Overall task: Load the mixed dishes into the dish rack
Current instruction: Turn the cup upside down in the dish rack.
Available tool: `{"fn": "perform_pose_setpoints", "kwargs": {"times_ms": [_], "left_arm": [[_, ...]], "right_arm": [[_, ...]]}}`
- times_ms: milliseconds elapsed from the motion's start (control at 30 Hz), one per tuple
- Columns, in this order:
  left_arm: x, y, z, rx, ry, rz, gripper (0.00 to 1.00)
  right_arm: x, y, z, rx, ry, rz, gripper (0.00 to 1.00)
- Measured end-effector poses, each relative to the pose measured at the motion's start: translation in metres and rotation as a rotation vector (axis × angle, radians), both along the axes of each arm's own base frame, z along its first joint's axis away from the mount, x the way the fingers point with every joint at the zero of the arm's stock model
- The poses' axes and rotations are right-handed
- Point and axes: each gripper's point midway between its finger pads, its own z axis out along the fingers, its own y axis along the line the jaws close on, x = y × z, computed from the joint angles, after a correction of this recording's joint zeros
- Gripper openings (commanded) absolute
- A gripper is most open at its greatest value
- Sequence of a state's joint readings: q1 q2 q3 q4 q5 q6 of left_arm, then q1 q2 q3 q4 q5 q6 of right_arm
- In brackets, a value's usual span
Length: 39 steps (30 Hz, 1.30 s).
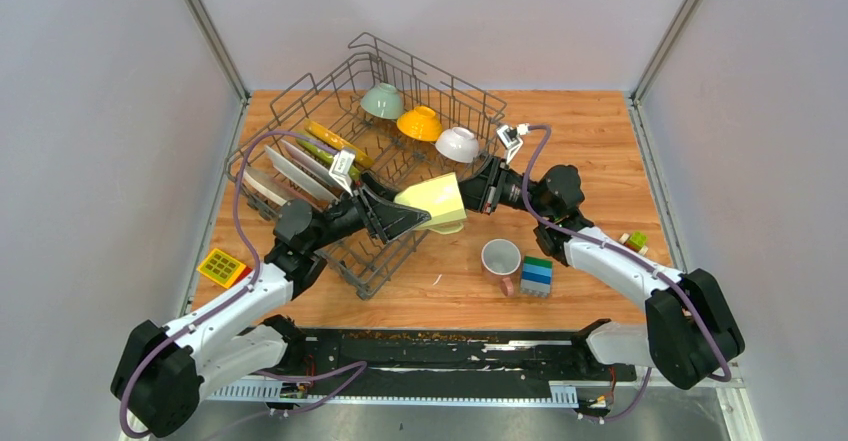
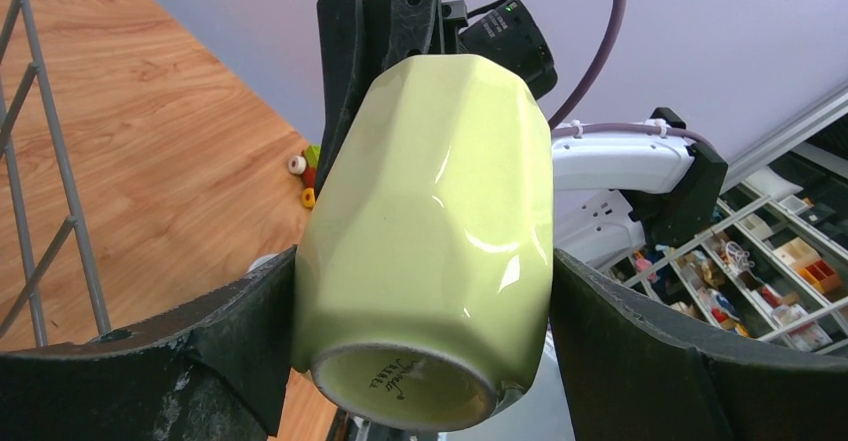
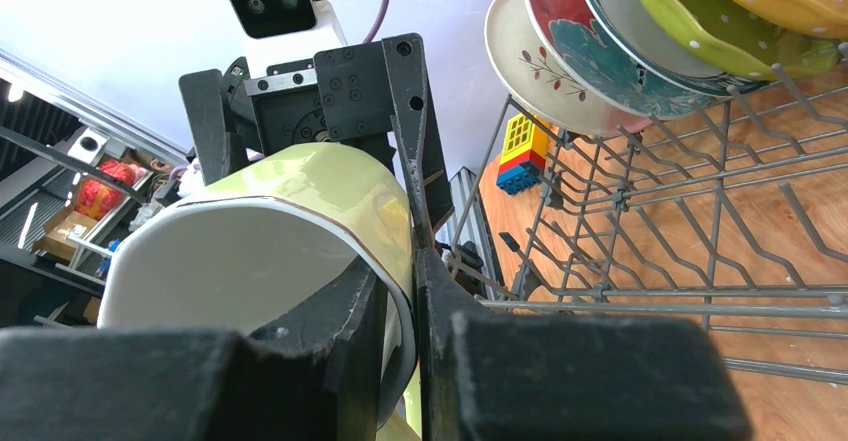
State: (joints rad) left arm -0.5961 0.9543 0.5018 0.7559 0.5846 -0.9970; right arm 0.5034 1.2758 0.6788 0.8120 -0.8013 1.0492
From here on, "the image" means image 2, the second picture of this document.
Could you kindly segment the grey wire dish rack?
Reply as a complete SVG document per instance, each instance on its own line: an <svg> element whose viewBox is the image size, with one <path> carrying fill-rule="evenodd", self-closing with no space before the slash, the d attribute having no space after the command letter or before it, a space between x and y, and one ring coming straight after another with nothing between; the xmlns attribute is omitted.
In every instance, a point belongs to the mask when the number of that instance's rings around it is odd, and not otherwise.
<svg viewBox="0 0 848 441"><path fill-rule="evenodd" d="M2 353L65 340L61 307L111 327L34 0L1 0Z"/></svg>

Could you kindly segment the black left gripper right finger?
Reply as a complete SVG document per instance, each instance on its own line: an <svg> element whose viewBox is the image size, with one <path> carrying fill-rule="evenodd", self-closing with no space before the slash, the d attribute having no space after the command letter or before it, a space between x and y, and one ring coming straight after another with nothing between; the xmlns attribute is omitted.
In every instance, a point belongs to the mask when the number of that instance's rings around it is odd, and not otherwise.
<svg viewBox="0 0 848 441"><path fill-rule="evenodd" d="M554 254L550 320L579 440L843 440L847 362L745 338Z"/></svg>

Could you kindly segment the yellow mug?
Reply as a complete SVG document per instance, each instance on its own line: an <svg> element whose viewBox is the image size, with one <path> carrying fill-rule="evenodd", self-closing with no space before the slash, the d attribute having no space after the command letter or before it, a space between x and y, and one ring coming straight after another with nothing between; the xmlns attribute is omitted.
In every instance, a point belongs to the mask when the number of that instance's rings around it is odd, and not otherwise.
<svg viewBox="0 0 848 441"><path fill-rule="evenodd" d="M515 402L546 336L553 197L550 130L516 74L471 54L382 73L296 251L293 368L399 429Z"/></svg>

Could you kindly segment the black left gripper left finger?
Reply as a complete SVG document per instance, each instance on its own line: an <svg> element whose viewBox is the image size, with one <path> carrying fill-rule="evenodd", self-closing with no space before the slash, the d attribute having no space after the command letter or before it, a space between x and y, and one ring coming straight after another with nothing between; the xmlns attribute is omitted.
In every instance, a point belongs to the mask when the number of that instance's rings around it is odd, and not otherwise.
<svg viewBox="0 0 848 441"><path fill-rule="evenodd" d="M85 344L1 356L5 440L264 440L279 432L294 287L287 250Z"/></svg>

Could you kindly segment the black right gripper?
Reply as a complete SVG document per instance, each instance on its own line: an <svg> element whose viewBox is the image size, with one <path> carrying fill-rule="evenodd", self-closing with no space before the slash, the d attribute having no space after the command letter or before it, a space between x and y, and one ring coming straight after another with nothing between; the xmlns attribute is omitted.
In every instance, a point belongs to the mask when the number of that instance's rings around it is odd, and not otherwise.
<svg viewBox="0 0 848 441"><path fill-rule="evenodd" d="M365 35L362 0L319 0L317 15L325 127L315 188L321 194L362 102ZM522 78L535 99L558 80L547 42L520 0L473 10L463 1L390 0L383 71L411 56L444 52L501 65Z"/></svg>

